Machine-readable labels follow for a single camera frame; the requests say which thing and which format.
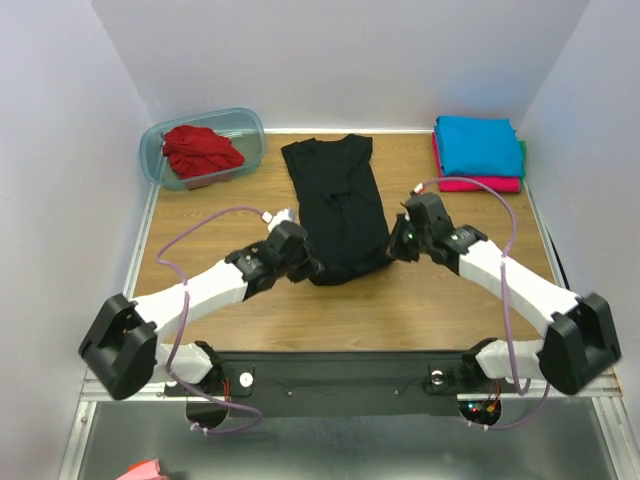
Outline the black t shirt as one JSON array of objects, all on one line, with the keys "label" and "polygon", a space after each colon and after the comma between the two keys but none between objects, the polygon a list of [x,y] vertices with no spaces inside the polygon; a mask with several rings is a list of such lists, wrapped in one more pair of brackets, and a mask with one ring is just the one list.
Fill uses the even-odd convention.
[{"label": "black t shirt", "polygon": [[349,134],[281,148],[300,223],[323,270],[317,286],[342,285],[388,266],[389,230],[370,165],[373,139]]}]

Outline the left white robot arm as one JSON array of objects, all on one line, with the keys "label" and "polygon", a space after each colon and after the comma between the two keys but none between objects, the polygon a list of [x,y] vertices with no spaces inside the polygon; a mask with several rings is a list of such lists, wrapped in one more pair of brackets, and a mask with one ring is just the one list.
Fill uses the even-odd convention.
[{"label": "left white robot arm", "polygon": [[320,271],[307,231],[283,220],[265,240],[184,282],[133,300],[108,298],[79,355],[112,399],[127,399],[173,366],[178,354],[162,343],[188,323],[267,291],[283,277],[297,283]]}]

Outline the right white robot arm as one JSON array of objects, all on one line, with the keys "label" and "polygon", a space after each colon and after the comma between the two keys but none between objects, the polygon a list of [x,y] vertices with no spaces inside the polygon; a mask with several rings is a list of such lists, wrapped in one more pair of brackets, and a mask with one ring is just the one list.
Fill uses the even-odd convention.
[{"label": "right white robot arm", "polygon": [[565,395],[583,390],[622,356],[612,311],[600,295],[584,297],[519,264],[470,225],[456,227],[441,198],[416,187],[396,218],[390,255],[416,262],[428,256],[494,294],[503,312],[516,311],[539,339],[486,339],[460,366],[463,384],[482,390],[494,380],[544,380]]}]

